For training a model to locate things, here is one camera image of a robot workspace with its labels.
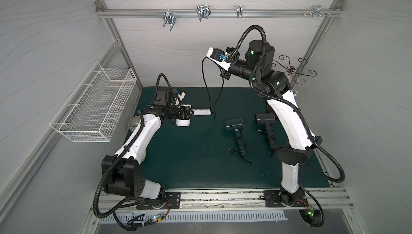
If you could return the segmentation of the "white hair dryer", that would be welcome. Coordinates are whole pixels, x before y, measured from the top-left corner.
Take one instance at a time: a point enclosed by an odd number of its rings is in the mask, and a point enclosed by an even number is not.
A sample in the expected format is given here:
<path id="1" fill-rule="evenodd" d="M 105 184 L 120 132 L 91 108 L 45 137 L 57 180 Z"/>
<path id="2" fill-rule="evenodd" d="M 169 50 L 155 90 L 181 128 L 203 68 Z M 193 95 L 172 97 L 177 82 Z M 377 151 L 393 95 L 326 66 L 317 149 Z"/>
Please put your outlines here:
<path id="1" fill-rule="evenodd" d="M 192 109 L 192 110 L 194 111 L 193 116 L 210 116 L 212 114 L 210 109 Z M 175 123 L 179 127 L 187 127 L 191 124 L 191 119 L 190 120 L 180 120 L 180 107 L 178 110 L 178 115 L 176 116 Z"/>

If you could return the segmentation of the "dark green hair dryer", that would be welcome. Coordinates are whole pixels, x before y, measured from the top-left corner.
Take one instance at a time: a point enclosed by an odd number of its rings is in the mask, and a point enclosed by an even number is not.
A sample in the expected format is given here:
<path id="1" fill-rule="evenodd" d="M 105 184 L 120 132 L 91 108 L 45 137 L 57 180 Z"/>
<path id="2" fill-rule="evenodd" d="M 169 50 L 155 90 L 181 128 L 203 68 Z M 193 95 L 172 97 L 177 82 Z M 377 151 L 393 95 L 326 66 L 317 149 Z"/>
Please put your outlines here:
<path id="1" fill-rule="evenodd" d="M 242 130 L 244 129 L 244 122 L 241 118 L 229 119 L 224 121 L 224 129 L 226 132 L 233 132 L 235 134 L 235 143 L 238 150 L 228 148 L 227 150 L 234 154 L 239 154 L 240 157 L 248 164 L 252 164 L 247 159 L 247 143 L 242 136 Z"/>

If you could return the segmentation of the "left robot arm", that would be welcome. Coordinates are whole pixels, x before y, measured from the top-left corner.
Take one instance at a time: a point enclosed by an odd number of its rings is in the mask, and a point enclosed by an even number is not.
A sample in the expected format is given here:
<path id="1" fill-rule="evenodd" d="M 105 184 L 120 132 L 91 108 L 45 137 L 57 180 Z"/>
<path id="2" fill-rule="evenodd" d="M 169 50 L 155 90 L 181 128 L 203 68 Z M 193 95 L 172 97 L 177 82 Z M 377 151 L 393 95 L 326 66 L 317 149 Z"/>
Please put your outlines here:
<path id="1" fill-rule="evenodd" d="M 155 207 L 162 207 L 166 202 L 165 189 L 160 183 L 147 180 L 141 162 L 163 120 L 174 120 L 179 127 L 190 125 L 194 111 L 191 106 L 182 104 L 183 97 L 183 91 L 171 85 L 167 89 L 155 86 L 153 101 L 138 112 L 137 128 L 115 155 L 106 156 L 102 161 L 103 175 L 93 197 L 95 217 L 106 218 L 131 200 L 147 202 Z M 110 210 L 101 212 L 99 199 L 102 192 L 123 196 L 123 199 Z"/>

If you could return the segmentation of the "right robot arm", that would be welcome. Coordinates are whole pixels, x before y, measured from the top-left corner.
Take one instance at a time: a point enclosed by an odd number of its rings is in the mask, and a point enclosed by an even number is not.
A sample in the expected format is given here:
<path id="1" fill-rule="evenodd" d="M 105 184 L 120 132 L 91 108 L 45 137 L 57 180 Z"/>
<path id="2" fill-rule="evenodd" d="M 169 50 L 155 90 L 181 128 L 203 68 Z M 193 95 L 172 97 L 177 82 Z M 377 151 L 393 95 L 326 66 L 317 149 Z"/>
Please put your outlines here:
<path id="1" fill-rule="evenodd" d="M 293 207 L 303 202 L 305 195 L 316 201 L 300 180 L 303 166 L 334 183 L 343 182 L 345 173 L 341 164 L 321 146 L 321 137 L 310 130 L 296 103 L 288 77 L 273 70 L 274 55 L 275 48 L 268 43 L 263 27 L 252 25 L 241 35 L 235 47 L 226 50 L 210 48 L 207 58 L 221 69 L 222 78 L 229 79 L 234 75 L 247 80 L 252 90 L 266 99 L 269 113 L 281 123 L 288 141 L 283 147 L 271 149 L 282 162 L 281 187 L 274 198 L 265 196 L 264 199 Z M 330 177 L 308 163 L 314 149 L 326 155 L 336 166 L 338 178 Z"/>

